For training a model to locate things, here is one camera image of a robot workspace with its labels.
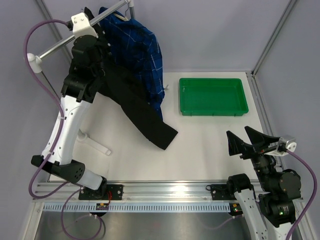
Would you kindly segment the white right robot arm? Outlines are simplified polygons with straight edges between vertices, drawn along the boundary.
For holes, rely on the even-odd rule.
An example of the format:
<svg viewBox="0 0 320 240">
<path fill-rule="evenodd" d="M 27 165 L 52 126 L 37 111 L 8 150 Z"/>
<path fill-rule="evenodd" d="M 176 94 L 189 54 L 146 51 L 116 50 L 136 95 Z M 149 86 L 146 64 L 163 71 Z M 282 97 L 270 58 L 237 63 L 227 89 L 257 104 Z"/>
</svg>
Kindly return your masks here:
<svg viewBox="0 0 320 240">
<path fill-rule="evenodd" d="M 226 132 L 228 153 L 251 161 L 263 193 L 255 194 L 244 173 L 228 178 L 226 193 L 238 201 L 251 239 L 290 240 L 298 223 L 293 201 L 301 197 L 301 177 L 293 169 L 277 171 L 275 158 L 294 151 L 296 139 L 289 135 L 269 136 L 249 126 L 244 129 L 249 143 L 230 130 Z"/>
</svg>

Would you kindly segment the black button shirt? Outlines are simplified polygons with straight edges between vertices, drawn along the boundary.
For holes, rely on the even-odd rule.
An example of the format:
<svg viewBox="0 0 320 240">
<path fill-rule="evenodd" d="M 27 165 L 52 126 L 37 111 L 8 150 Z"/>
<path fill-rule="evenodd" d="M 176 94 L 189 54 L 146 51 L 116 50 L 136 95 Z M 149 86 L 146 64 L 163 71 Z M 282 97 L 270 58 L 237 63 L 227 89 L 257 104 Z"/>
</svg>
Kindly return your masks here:
<svg viewBox="0 0 320 240">
<path fill-rule="evenodd" d="M 94 26 L 95 31 L 108 41 L 100 24 Z M 105 62 L 107 90 L 100 93 L 111 98 L 120 105 L 125 115 L 135 127 L 151 143 L 166 150 L 177 135 L 177 131 L 166 124 L 163 118 L 149 105 L 143 84 L 127 68 L 116 64 L 111 52 Z"/>
</svg>

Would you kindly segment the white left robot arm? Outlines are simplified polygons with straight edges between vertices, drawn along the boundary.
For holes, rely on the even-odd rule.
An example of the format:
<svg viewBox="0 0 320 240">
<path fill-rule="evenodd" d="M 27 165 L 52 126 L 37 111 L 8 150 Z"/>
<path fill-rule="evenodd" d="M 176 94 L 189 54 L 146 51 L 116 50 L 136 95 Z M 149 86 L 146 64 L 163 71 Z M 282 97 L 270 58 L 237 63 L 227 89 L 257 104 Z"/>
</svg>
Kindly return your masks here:
<svg viewBox="0 0 320 240">
<path fill-rule="evenodd" d="M 73 149 L 84 119 L 97 93 L 107 90 L 105 62 L 110 59 L 110 47 L 102 36 L 83 35 L 72 47 L 69 73 L 63 81 L 60 107 L 47 146 L 34 155 L 31 164 L 69 183 L 90 189 L 97 200 L 108 192 L 107 180 L 73 159 Z"/>
</svg>

